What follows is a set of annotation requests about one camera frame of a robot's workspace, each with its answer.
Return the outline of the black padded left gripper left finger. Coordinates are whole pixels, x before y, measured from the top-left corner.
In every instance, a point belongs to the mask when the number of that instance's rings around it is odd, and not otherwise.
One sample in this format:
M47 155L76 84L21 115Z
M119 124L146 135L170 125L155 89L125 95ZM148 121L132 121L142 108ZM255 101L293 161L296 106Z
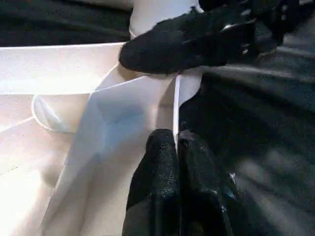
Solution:
M130 183L124 236L177 236L180 233L179 166L173 133L156 129Z

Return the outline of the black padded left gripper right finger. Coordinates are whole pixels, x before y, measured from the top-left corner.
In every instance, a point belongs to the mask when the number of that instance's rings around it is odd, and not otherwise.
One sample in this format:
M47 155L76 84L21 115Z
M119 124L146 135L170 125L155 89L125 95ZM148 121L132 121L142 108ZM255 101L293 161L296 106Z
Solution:
M237 188L207 143L189 130L178 137L184 236L250 236Z

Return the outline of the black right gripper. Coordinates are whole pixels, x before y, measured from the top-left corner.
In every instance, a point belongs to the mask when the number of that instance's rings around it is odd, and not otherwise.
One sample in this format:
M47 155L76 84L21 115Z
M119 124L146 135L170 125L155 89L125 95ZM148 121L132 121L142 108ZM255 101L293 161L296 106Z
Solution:
M250 45L256 53L268 52L283 42L315 10L313 0L200 0L205 11L222 6L241 8L241 15L254 21Z

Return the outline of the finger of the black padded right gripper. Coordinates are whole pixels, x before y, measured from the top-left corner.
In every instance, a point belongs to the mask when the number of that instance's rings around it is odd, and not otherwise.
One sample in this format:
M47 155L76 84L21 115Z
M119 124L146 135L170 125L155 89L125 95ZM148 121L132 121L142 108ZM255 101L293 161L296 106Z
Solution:
M127 42L120 64L132 71L171 74L200 66L222 66L242 53L249 19L239 7L219 7L163 20Z

